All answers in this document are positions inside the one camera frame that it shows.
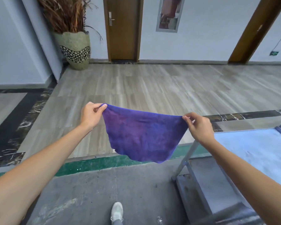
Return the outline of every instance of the cart leg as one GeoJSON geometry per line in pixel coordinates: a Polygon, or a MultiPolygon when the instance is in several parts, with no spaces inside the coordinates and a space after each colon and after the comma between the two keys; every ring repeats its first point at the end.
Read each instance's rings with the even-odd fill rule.
{"type": "Polygon", "coordinates": [[[172,176],[172,181],[176,181],[176,177],[180,174],[180,172],[182,171],[183,167],[186,165],[186,163],[188,162],[189,158],[191,157],[191,155],[195,152],[195,150],[197,149],[199,145],[198,141],[194,141],[191,145],[191,147],[189,148],[187,154],[185,155],[185,157],[182,159],[180,165],[178,166],[178,169],[176,170],[175,174],[172,176]]]}

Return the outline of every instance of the shoe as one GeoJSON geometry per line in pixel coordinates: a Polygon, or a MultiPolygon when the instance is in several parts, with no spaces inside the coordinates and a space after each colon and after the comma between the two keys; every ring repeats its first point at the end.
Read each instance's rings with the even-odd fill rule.
{"type": "Polygon", "coordinates": [[[111,209],[110,219],[111,219],[112,223],[116,220],[123,221],[123,206],[120,202],[114,203],[114,205],[111,209]]]}

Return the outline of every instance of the person's left hand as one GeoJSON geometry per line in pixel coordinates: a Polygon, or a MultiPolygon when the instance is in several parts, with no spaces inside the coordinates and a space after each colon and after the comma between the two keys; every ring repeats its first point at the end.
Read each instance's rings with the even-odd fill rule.
{"type": "Polygon", "coordinates": [[[98,125],[102,112],[107,104],[88,102],[81,111],[80,125],[85,127],[88,132],[92,131],[98,125]]]}

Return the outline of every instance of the plant pot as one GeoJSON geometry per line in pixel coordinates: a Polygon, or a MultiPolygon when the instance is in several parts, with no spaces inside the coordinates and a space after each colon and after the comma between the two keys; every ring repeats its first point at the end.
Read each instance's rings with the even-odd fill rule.
{"type": "Polygon", "coordinates": [[[89,32],[54,33],[57,43],[64,57],[75,70],[84,70],[90,61],[90,35],[89,32]]]}

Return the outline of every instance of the forearm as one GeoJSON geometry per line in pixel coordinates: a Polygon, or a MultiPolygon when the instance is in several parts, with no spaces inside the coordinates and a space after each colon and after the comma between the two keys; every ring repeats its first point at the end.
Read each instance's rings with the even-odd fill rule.
{"type": "Polygon", "coordinates": [[[228,151],[216,140],[203,146],[213,155],[263,221],[267,225],[281,225],[281,185],[228,151]]]}
{"type": "Polygon", "coordinates": [[[0,225],[21,221],[30,204],[87,133],[86,128],[78,126],[0,177],[0,225]]]}

